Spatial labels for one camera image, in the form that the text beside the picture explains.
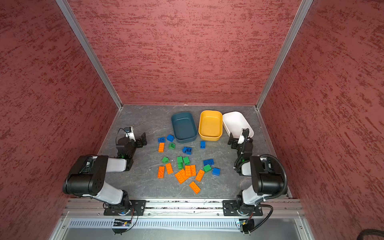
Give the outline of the green lego with hole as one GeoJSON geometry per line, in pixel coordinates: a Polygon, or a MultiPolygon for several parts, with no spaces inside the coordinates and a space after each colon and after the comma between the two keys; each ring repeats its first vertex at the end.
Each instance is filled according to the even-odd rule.
{"type": "Polygon", "coordinates": [[[176,148],[176,145],[174,143],[169,144],[169,149],[174,150],[176,148]]]}

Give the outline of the blue lego pair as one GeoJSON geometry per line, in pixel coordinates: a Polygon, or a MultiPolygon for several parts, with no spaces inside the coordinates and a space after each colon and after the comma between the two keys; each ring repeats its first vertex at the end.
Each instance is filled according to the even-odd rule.
{"type": "Polygon", "coordinates": [[[182,152],[184,153],[184,154],[186,154],[186,155],[191,155],[192,154],[192,148],[190,148],[190,147],[184,147],[183,149],[182,149],[182,152]]]}

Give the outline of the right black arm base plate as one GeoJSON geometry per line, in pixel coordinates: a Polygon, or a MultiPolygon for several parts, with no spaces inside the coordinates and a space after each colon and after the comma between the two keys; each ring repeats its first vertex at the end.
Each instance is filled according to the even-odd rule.
{"type": "Polygon", "coordinates": [[[245,205],[238,203],[235,200],[222,201],[224,216],[243,216],[250,217],[251,215],[260,217],[263,215],[263,210],[260,206],[245,205]]]}

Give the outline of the white plastic bin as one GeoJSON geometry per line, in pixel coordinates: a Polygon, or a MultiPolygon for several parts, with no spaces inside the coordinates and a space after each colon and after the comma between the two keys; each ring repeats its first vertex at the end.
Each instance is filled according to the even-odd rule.
{"type": "Polygon", "coordinates": [[[249,137],[254,136],[254,131],[244,115],[240,112],[229,112],[223,115],[223,126],[230,136],[233,135],[234,138],[239,138],[242,130],[249,129],[249,137]]]}

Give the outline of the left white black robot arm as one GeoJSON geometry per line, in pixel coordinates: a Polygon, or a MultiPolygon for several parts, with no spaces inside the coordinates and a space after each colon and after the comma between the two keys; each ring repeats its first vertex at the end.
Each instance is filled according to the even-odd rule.
{"type": "Polygon", "coordinates": [[[128,193],[105,181],[106,173],[131,170],[134,154],[138,148],[148,144],[146,134],[135,137],[133,127],[121,128],[124,136],[115,139],[117,157],[105,155],[80,156],[70,169],[63,184],[63,193],[76,197],[89,197],[110,206],[129,208],[128,193]]]}

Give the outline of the dark teal plastic bin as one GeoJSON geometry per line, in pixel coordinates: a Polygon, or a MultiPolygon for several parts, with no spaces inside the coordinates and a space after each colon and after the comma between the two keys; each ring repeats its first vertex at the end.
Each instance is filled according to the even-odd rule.
{"type": "Polygon", "coordinates": [[[171,117],[176,141],[180,144],[190,143],[196,140],[198,130],[194,118],[190,112],[181,112],[171,117]]]}

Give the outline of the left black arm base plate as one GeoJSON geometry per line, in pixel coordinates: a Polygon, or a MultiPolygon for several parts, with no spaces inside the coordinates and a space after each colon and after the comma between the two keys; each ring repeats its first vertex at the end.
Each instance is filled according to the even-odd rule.
{"type": "Polygon", "coordinates": [[[146,208],[146,200],[128,200],[128,204],[122,203],[118,205],[105,204],[104,216],[143,216],[146,208]]]}

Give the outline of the yellow plastic bin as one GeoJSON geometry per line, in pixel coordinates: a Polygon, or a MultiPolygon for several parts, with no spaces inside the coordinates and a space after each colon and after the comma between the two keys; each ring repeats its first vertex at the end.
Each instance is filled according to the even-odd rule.
{"type": "Polygon", "coordinates": [[[201,112],[199,135],[203,141],[216,142],[223,134],[223,114],[219,111],[201,112]]]}

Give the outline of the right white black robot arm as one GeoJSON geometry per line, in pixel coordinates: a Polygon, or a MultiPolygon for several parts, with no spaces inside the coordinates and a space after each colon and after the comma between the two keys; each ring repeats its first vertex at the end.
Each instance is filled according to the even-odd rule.
{"type": "Polygon", "coordinates": [[[252,180],[251,186],[237,195],[239,208],[255,207],[287,193],[288,176],[283,164],[270,154],[253,155],[250,129],[242,129],[239,137],[230,133],[228,145],[237,151],[233,166],[236,173],[252,180]]]}

